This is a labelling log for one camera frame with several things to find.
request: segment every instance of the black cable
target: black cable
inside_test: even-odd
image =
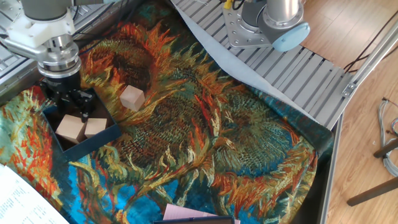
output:
[[[99,13],[98,16],[95,17],[95,19],[93,19],[89,24],[86,25],[86,27],[92,25],[92,23],[94,23],[94,22],[95,22],[97,19],[99,19],[103,14],[105,14],[105,13],[113,6],[113,4],[114,4],[114,2],[112,2],[104,11],[102,11],[101,13]],[[99,34],[86,34],[86,33],[83,33],[83,32],[76,32],[76,33],[85,34],[85,35],[95,35],[95,36],[97,36],[97,37],[101,37],[101,35],[99,35]],[[92,39],[78,39],[78,40],[75,40],[75,42],[84,42],[84,41],[91,42],[91,41],[93,41],[93,40],[96,40],[96,39],[95,39],[95,38],[92,38]]]
[[[391,18],[383,25],[383,27],[380,29],[380,31],[376,34],[376,36],[373,38],[373,40],[368,44],[368,46],[365,47],[365,49],[361,52],[361,54],[351,63],[349,63],[347,66],[348,68],[346,69],[346,73],[354,66],[354,64],[358,61],[360,61],[361,56],[367,51],[367,49],[373,44],[373,42],[377,39],[377,37],[381,34],[381,32],[386,28],[386,26],[388,25],[388,23],[391,22],[391,20],[398,15],[398,11],[396,11],[396,13],[394,13],[394,15],[391,16]]]
[[[102,39],[100,39],[97,43],[93,44],[91,47],[89,47],[89,48],[86,49],[85,51],[81,52],[79,55],[83,55],[83,54],[85,54],[85,53],[91,51],[94,47],[96,47],[98,44],[100,44],[102,41],[104,41],[105,38],[110,37],[111,35],[113,35],[113,33],[119,32],[119,30],[120,30],[122,27],[124,27],[124,26],[128,23],[128,21],[131,20],[131,17],[132,17],[132,15],[134,14],[134,11],[135,11],[135,8],[131,10],[131,12],[129,13],[129,15],[127,16],[127,18],[124,20],[123,24],[122,24],[120,27],[118,27],[116,30],[114,30],[114,32],[110,32],[110,33],[108,33],[108,34],[102,36],[102,37],[103,37]],[[122,16],[119,17],[118,22],[116,23],[116,27],[118,26],[118,24],[119,24],[121,18],[122,18]]]
[[[388,58],[388,56],[390,56],[392,53],[394,53],[396,50],[398,49],[398,45],[396,46],[396,47],[394,47],[394,49],[392,49],[388,54],[386,54],[386,56],[384,56],[381,60],[384,60],[384,59],[386,59],[386,58]],[[357,72],[358,71],[358,69],[355,69],[355,70],[351,70],[351,71],[348,71],[349,73],[351,73],[351,72]]]
[[[232,9],[233,9],[233,10],[238,10],[238,9],[240,9],[240,8],[242,7],[244,1],[245,1],[245,0],[241,0],[241,3],[239,3],[239,5],[238,5],[237,7],[235,7],[235,2],[236,2],[236,1],[232,2]]]
[[[76,7],[76,13],[75,13],[75,15],[73,16],[73,21],[76,20],[78,14],[79,14],[79,6]]]
[[[1,41],[0,41],[0,45],[1,45],[1,47],[4,47],[6,50],[8,50],[8,47],[6,47],[5,45],[4,45],[4,43],[2,43]]]

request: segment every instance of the pink card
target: pink card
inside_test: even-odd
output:
[[[180,218],[198,218],[198,217],[212,217],[214,214],[200,212],[189,208],[183,208],[176,205],[167,204],[164,212],[163,220],[173,220]],[[241,224],[241,221],[235,220],[235,224]]]

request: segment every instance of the wooden cube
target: wooden cube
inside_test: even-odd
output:
[[[55,133],[75,144],[79,144],[86,139],[85,128],[86,123],[82,123],[80,118],[65,115]]]
[[[144,92],[131,85],[127,86],[120,95],[122,105],[133,111],[138,111],[142,104],[145,102]]]
[[[88,118],[85,136],[91,138],[106,129],[107,119],[105,118]]]

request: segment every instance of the sunflower painting fabric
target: sunflower painting fabric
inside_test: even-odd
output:
[[[121,25],[81,57],[81,82],[123,135],[68,162],[33,86],[0,107],[0,163],[71,223],[152,223],[168,203],[245,224],[291,221],[331,133],[220,70],[166,3],[147,1]],[[127,85],[145,93],[137,112],[119,100]]]

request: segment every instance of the black tray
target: black tray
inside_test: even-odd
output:
[[[59,145],[62,153],[66,155],[69,161],[77,161],[83,156],[99,149],[105,144],[116,140],[122,134],[120,132],[118,124],[116,124],[115,120],[106,109],[104,103],[98,97],[94,89],[90,88],[88,92],[92,92],[95,94],[95,98],[93,100],[93,105],[95,107],[94,112],[90,114],[89,118],[106,118],[108,121],[106,123],[106,129],[96,134],[95,136],[85,139],[79,144],[75,144],[70,142],[63,137],[55,134],[55,130],[57,130],[58,126],[61,123],[61,120],[66,114],[80,117],[80,112],[77,108],[68,108],[64,113],[59,113],[56,106],[51,106],[43,111],[44,117],[50,125],[52,135],[54,139],[56,139],[57,144]]]

